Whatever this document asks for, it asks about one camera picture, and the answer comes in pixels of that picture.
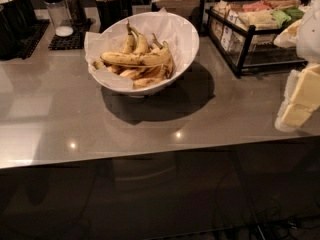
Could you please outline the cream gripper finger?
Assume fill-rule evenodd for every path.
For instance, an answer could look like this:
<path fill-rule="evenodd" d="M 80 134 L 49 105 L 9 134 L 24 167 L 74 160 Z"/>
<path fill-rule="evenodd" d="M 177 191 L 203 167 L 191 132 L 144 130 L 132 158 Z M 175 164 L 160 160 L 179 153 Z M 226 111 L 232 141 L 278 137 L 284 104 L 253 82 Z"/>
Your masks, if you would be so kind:
<path fill-rule="evenodd" d="M 280 131 L 292 132 L 306 123 L 319 107 L 320 65 L 309 63 L 302 71 L 289 73 L 274 126 Z"/>
<path fill-rule="evenodd" d="M 296 46 L 296 38 L 301 19 L 290 24 L 273 41 L 273 44 L 280 48 L 290 48 Z"/>

